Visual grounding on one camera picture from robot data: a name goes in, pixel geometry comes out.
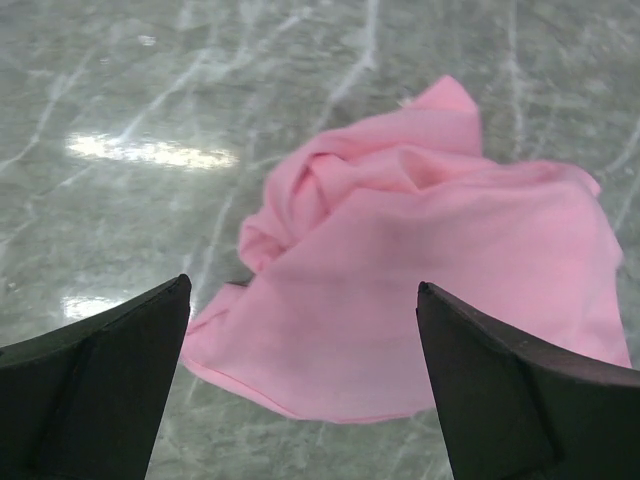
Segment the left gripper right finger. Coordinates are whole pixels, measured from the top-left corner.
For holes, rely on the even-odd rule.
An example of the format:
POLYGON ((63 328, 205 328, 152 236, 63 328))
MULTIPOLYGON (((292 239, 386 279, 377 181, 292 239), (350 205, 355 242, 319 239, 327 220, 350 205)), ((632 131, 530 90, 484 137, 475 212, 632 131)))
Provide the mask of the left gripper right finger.
POLYGON ((639 373, 490 317, 432 283, 417 323, 457 480, 639 477, 639 373))

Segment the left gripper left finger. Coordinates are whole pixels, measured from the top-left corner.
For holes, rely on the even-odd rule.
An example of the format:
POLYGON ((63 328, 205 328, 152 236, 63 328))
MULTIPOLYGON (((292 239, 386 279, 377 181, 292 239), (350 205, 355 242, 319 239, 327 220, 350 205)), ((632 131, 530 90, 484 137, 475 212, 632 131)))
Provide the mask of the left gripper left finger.
POLYGON ((144 478, 190 293, 181 274, 90 318, 2 347, 2 478, 144 478))

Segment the pink t shirt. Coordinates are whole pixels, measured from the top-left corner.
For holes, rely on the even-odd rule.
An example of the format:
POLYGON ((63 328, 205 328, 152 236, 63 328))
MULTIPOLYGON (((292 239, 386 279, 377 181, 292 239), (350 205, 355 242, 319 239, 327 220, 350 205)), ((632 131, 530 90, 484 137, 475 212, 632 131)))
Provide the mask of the pink t shirt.
POLYGON ((321 133, 268 176, 238 255, 252 272, 191 322, 185 367, 284 416, 332 423, 434 405, 415 316, 431 282, 600 361, 630 363, 622 251, 598 183, 566 163, 501 165, 445 76, 410 104, 321 133))

